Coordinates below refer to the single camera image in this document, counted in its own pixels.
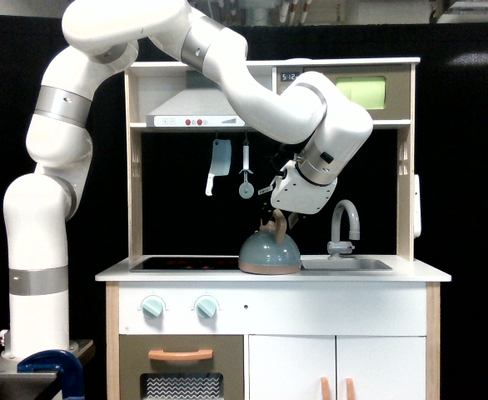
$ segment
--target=hanging cleaver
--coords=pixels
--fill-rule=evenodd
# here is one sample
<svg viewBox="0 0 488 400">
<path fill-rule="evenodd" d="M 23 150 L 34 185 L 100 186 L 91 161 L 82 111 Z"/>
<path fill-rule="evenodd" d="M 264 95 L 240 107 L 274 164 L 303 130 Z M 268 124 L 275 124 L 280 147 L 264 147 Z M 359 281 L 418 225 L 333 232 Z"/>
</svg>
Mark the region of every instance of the hanging cleaver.
<svg viewBox="0 0 488 400">
<path fill-rule="evenodd" d="M 215 139 L 212 143 L 212 160 L 211 169 L 207 176 L 207 186 L 205 194 L 212 196 L 212 185 L 214 184 L 214 177 L 225 176 L 229 173 L 229 166 L 231 165 L 231 140 Z"/>
</svg>

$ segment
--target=faucet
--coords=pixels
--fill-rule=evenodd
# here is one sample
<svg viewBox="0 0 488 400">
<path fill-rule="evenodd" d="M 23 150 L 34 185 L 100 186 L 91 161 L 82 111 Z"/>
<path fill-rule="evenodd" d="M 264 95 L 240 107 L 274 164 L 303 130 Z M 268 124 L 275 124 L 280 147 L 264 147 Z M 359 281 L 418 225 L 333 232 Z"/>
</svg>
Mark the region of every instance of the faucet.
<svg viewBox="0 0 488 400">
<path fill-rule="evenodd" d="M 351 242 L 341 242 L 341 220 L 342 214 L 347 212 L 350 218 L 350 240 L 361 238 L 361 226 L 359 224 L 359 213 L 349 200 L 341 200 L 333 211 L 331 221 L 331 241 L 327 244 L 327 252 L 331 254 L 328 259 L 339 258 L 341 254 L 350 254 L 355 248 Z"/>
</svg>

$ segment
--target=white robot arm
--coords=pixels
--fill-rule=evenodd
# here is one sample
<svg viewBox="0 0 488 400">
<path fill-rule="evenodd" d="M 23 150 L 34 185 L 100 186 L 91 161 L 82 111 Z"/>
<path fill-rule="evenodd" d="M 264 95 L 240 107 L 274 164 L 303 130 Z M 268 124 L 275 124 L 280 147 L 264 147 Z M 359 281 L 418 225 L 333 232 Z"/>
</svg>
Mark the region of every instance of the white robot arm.
<svg viewBox="0 0 488 400">
<path fill-rule="evenodd" d="M 186 0 L 76 0 L 62 28 L 71 47 L 44 74 L 27 133 L 35 173 L 12 183 L 4 199 L 17 359 L 69 348 L 65 222 L 77 210 L 91 162 L 85 122 L 97 87 L 135 61 L 139 38 L 219 83 L 259 132 L 283 143 L 312 135 L 276 178 L 276 208 L 316 213 L 373 128 L 366 110 L 317 72 L 303 73 L 281 96 L 265 89 L 246 68 L 246 40 Z"/>
</svg>

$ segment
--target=sink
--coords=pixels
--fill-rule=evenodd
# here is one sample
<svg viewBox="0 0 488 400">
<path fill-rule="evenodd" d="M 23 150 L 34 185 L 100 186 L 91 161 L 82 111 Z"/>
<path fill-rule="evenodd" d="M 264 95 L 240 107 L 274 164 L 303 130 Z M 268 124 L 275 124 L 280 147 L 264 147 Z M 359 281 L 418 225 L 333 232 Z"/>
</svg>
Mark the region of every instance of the sink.
<svg viewBox="0 0 488 400">
<path fill-rule="evenodd" d="M 338 258 L 330 260 L 327 258 L 316 260 L 303 260 L 303 268 L 307 270 L 327 271 L 391 271 L 388 265 L 379 260 L 360 258 Z"/>
</svg>

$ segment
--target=light blue knob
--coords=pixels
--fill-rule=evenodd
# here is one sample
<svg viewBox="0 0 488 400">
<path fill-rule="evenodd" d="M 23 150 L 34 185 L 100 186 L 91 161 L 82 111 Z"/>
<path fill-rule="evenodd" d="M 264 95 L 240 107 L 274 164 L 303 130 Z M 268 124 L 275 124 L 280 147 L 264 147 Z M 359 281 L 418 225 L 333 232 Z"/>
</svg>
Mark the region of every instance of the light blue knob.
<svg viewBox="0 0 488 400">
<path fill-rule="evenodd" d="M 142 310 L 144 310 L 149 317 L 157 318 L 161 315 L 163 308 L 164 304 L 157 296 L 148 296 L 142 301 Z"/>
<path fill-rule="evenodd" d="M 212 318 L 217 313 L 217 301 L 211 296 L 202 296 L 196 301 L 196 313 L 202 318 Z"/>
</svg>

